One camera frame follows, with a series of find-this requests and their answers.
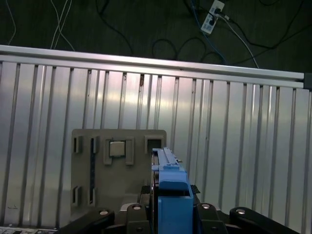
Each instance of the electrical outlet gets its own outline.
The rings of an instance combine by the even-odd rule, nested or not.
[[[220,2],[218,0],[214,0],[209,12],[215,16],[215,10],[219,8],[220,10],[223,10],[224,8],[224,3]],[[213,17],[212,15],[208,14],[206,16],[206,19],[203,23],[203,25],[201,26],[201,30],[205,33],[211,34],[213,32],[213,29],[215,28],[215,25],[218,21],[218,18],[215,16],[214,17],[214,24],[211,24],[211,22],[213,22]]]

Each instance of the white cord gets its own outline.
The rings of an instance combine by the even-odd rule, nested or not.
[[[9,40],[8,42],[8,45],[11,44],[11,41],[13,40],[13,38],[15,37],[15,34],[16,34],[16,25],[15,25],[15,21],[14,21],[14,18],[13,18],[13,15],[12,15],[12,12],[11,12],[11,9],[10,9],[10,6],[9,6],[9,3],[8,3],[8,0],[5,0],[6,2],[6,6],[8,7],[8,10],[10,12],[10,16],[11,16],[11,19],[12,19],[12,22],[13,22],[13,25],[14,25],[14,33],[13,35],[11,36],[11,39]]]
[[[63,13],[64,13],[64,10],[65,10],[65,7],[66,7],[67,2],[68,2],[68,0],[66,0],[66,2],[65,2],[65,4],[64,4],[62,13],[61,13],[60,18],[59,18],[60,21],[62,21]],[[57,34],[58,29],[59,29],[59,28],[58,28],[58,26],[57,26],[56,29],[55,29],[55,31],[54,31],[54,35],[53,35],[53,38],[52,38],[52,43],[51,43],[50,49],[52,49],[52,47],[53,47],[54,39],[55,39],[55,36],[56,36],[56,34]]]
[[[69,13],[69,11],[70,11],[70,8],[72,7],[72,2],[73,2],[73,0],[71,0],[70,3],[69,3],[69,7],[68,7],[68,9],[67,9],[66,16],[65,16],[65,18],[64,18],[62,27],[60,28],[61,31],[63,30],[63,27],[64,27],[65,21],[66,21],[66,19],[67,19],[68,13]],[[59,36],[60,36],[60,34],[58,34],[57,42],[55,42],[55,45],[54,45],[54,48],[53,48],[53,49],[55,49],[56,46],[57,46],[57,44],[58,44]]]
[[[66,8],[67,2],[68,2],[68,0],[66,0],[66,2],[65,2],[65,4],[64,4],[64,7],[63,7],[63,10],[62,10],[62,13],[61,13],[61,15],[60,15],[60,18],[59,18],[60,22],[62,21],[62,17],[63,17],[63,14],[64,14],[64,10],[65,10],[65,8]],[[69,13],[70,8],[71,8],[71,6],[72,6],[72,2],[73,2],[73,0],[71,0],[70,3],[69,3],[69,7],[68,7],[68,9],[67,9],[67,13],[66,13],[65,19],[64,19],[64,21],[63,21],[62,27],[60,28],[61,31],[63,30],[63,27],[64,27],[64,24],[65,24],[66,18],[67,18],[67,16],[68,16],[68,13]],[[54,35],[53,35],[53,39],[52,39],[52,43],[51,43],[50,49],[55,49],[56,46],[57,46],[57,44],[58,44],[60,34],[58,34],[58,38],[57,38],[56,42],[54,42],[55,36],[56,36],[56,34],[57,34],[57,32],[58,32],[58,29],[59,29],[59,28],[56,27],[56,29],[55,29],[55,31],[54,31]]]
[[[249,49],[248,45],[245,43],[245,41],[239,36],[239,34],[237,34],[237,32],[231,27],[231,25],[229,24],[229,22],[224,18],[222,17],[221,15],[217,15],[217,17],[223,19],[226,24],[228,25],[228,27],[232,30],[232,32],[241,40],[241,42],[245,45],[245,47],[247,48],[247,50],[249,51],[250,55],[253,57],[253,61],[254,61],[254,64],[257,68],[259,68],[258,66],[258,63],[256,62],[255,58],[254,58],[254,55],[252,54],[251,50]]]
[[[73,48],[73,46],[71,45],[71,43],[67,40],[67,38],[63,35],[61,29],[59,28],[59,24],[60,24],[60,21],[59,21],[59,14],[58,14],[58,10],[57,8],[55,7],[54,3],[52,0],[50,0],[54,10],[55,10],[55,13],[57,15],[57,19],[58,19],[58,31],[59,31],[59,34],[62,36],[62,38],[64,38],[64,40],[67,42],[67,44],[69,44],[69,46],[72,48],[73,51],[75,51],[75,49]]]

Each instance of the blue plastic part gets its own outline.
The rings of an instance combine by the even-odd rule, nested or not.
[[[168,148],[153,149],[158,155],[159,191],[172,196],[158,196],[158,233],[193,233],[193,193],[185,169]]]

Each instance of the black cable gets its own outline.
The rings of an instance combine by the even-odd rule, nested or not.
[[[264,6],[273,6],[274,4],[278,3],[279,0],[275,0],[274,2],[271,2],[271,3],[265,3],[263,2],[263,0],[259,0],[259,2]]]
[[[178,60],[178,56],[179,56],[179,54],[181,53],[182,49],[185,47],[185,45],[186,45],[187,43],[189,43],[189,42],[192,41],[192,40],[198,40],[198,41],[203,45],[203,48],[204,48],[204,50],[203,50],[203,56],[202,56],[202,58],[200,59],[199,62],[203,62],[203,60],[206,58],[206,56],[208,56],[208,55],[210,55],[210,54],[217,54],[218,57],[222,60],[222,64],[224,64],[223,58],[222,58],[218,53],[216,53],[216,52],[208,52],[208,53],[206,53],[206,52],[207,52],[207,46],[206,46],[205,42],[204,42],[202,39],[198,38],[198,37],[193,37],[193,38],[187,39],[187,40],[180,46],[180,48],[179,48],[178,50],[176,49],[176,46],[175,46],[170,40],[168,40],[168,39],[158,39],[158,40],[154,41],[154,43],[153,43],[153,45],[152,45],[152,56],[153,56],[154,58],[156,58],[155,53],[154,53],[155,45],[156,45],[157,43],[161,42],[161,41],[164,41],[164,42],[168,43],[168,44],[172,47],[172,49],[173,49],[173,51],[174,51],[174,53],[175,53],[175,55],[174,55],[174,57],[173,57],[172,59],[173,59],[173,60]]]
[[[300,10],[301,10],[301,7],[302,7],[302,5],[303,5],[303,2],[304,2],[304,0],[301,1],[300,6],[298,7],[298,9],[297,9],[295,15],[293,16],[293,18],[292,18],[292,20],[290,21],[290,23],[287,25],[287,29],[286,29],[284,35],[282,36],[282,38],[281,38],[276,44],[274,44],[273,46],[266,46],[266,45],[262,45],[262,44],[258,44],[258,43],[251,42],[251,41],[247,38],[247,36],[246,36],[244,30],[239,26],[238,23],[236,23],[236,22],[235,22],[233,19],[231,19],[231,18],[230,18],[230,22],[232,22],[233,24],[235,24],[235,25],[239,28],[239,30],[242,32],[242,34],[243,34],[244,37],[246,38],[246,41],[247,41],[250,45],[255,45],[255,46],[258,46],[258,47],[261,47],[261,48],[265,48],[265,49],[275,49],[276,47],[278,47],[278,46],[280,45],[280,43],[283,41],[283,39],[285,38],[285,36],[287,36],[287,34],[288,34],[289,30],[290,30],[291,25],[293,24],[294,20],[296,19],[296,17],[298,16],[298,14],[299,14],[299,12],[300,12]]]
[[[216,56],[220,59],[221,64],[225,65],[224,60],[223,60],[223,58],[220,56],[220,54],[218,54],[217,52],[213,52],[213,51],[204,54],[204,56],[200,59],[200,62],[204,62],[204,59],[205,59],[208,55],[216,55]]]
[[[153,43],[153,45],[152,45],[152,56],[153,56],[153,58],[156,58],[156,57],[155,57],[155,53],[154,53],[155,45],[156,45],[157,43],[161,42],[161,41],[164,41],[164,42],[168,43],[168,44],[172,47],[172,49],[173,49],[173,51],[174,51],[174,53],[175,53],[175,55],[174,55],[174,57],[172,58],[172,60],[176,60],[176,59],[177,59],[177,50],[176,50],[175,45],[172,43],[172,41],[170,41],[170,40],[168,40],[168,39],[163,39],[163,38],[154,41],[154,43]]]
[[[307,29],[308,29],[308,28],[310,28],[311,26],[312,26],[312,24],[309,24],[309,25],[307,25],[306,27],[303,27],[303,28],[302,28],[302,29],[300,29],[299,31],[295,32],[294,34],[292,34],[292,35],[290,35],[289,37],[287,37],[287,38],[283,39],[283,40],[280,42],[280,44],[279,44],[279,45],[281,45],[282,43],[286,42],[286,41],[287,41],[287,40],[289,40],[290,38],[292,38],[292,37],[296,36],[297,34],[302,33],[303,31],[307,30]],[[269,51],[269,50],[272,50],[272,49],[266,49],[266,50],[264,50],[264,51],[262,51],[262,52],[260,52],[260,53],[256,54],[256,55],[255,55],[255,56],[253,56],[253,57],[249,57],[249,58],[244,59],[244,60],[242,60],[242,61],[239,61],[239,62],[233,63],[232,65],[237,65],[237,64],[240,64],[240,63],[246,62],[246,61],[248,61],[248,60],[250,60],[250,59],[252,59],[252,58],[255,58],[255,57],[257,57],[257,56],[259,56],[259,55],[261,55],[261,54],[263,54],[263,53],[265,53],[265,52],[267,52],[267,51]]]
[[[181,50],[183,49],[183,47],[184,47],[188,42],[190,42],[190,41],[192,41],[192,40],[198,40],[198,41],[203,45],[203,47],[204,47],[204,49],[205,49],[203,54],[205,55],[205,53],[206,53],[206,51],[207,51],[206,44],[203,42],[202,39],[200,39],[200,38],[198,38],[198,37],[193,37],[193,38],[187,39],[187,40],[181,45],[180,49],[177,51],[176,59],[178,58],[178,56],[179,56]]]
[[[183,0],[183,3],[185,5],[185,7],[187,8],[188,12],[190,13],[190,15],[193,16],[194,13],[193,13],[192,9],[190,8],[190,6],[187,4],[187,0]],[[209,15],[211,15],[213,18],[213,21],[215,21],[215,16],[213,14],[211,14],[206,8],[204,8],[200,5],[197,7],[201,8],[202,10],[204,10],[204,12],[207,12]]]
[[[107,1],[105,2],[105,4],[103,5],[101,11],[99,11],[98,0],[95,0],[96,8],[97,8],[97,14],[98,14],[98,16],[101,18],[101,20],[103,21],[103,23],[104,23],[108,28],[110,28],[111,30],[113,30],[114,32],[116,32],[117,34],[119,34],[119,35],[125,40],[125,42],[127,43],[128,47],[129,47],[129,49],[130,49],[130,53],[131,53],[130,55],[132,56],[132,55],[134,54],[134,53],[133,53],[133,49],[132,49],[132,47],[131,47],[129,41],[127,40],[127,38],[126,38],[120,31],[118,31],[118,30],[115,29],[113,26],[111,26],[111,25],[102,17],[102,15],[103,15],[105,9],[107,8],[107,6],[108,6],[108,4],[109,4],[109,1],[110,1],[110,0],[107,0]]]

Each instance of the screw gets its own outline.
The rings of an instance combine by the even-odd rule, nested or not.
[[[133,209],[134,209],[134,210],[139,210],[139,209],[141,209],[141,207],[138,206],[138,205],[135,205],[135,206],[133,206]]]
[[[201,205],[204,209],[209,209],[210,208],[210,205],[208,205],[208,204],[202,204]]]
[[[240,215],[244,215],[245,214],[245,211],[242,210],[242,209],[237,209],[236,212],[239,213]]]
[[[99,214],[100,214],[100,215],[107,215],[108,212],[107,212],[107,211],[101,211]]]

